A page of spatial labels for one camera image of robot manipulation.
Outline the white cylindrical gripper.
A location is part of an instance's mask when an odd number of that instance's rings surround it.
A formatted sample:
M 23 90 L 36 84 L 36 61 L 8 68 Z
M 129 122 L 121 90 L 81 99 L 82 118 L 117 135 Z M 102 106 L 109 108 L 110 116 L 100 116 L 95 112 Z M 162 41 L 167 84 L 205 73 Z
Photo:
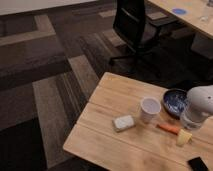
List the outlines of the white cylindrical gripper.
M 188 130 L 200 129 L 204 122 L 210 117 L 205 112 L 200 112 L 192 107 L 187 107 L 180 116 L 181 124 Z M 192 138 L 192 134 L 181 129 L 177 137 L 177 145 L 183 146 Z

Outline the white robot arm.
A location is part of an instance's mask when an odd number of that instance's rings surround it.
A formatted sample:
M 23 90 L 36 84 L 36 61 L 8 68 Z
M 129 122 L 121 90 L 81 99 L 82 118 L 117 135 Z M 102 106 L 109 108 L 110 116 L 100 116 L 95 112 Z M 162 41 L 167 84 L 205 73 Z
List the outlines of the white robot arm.
M 213 116 L 213 85 L 193 87 L 187 92 L 187 106 L 180 116 L 186 131 L 178 132 L 176 145 L 184 146 L 192 137 L 189 130 L 198 130 Z

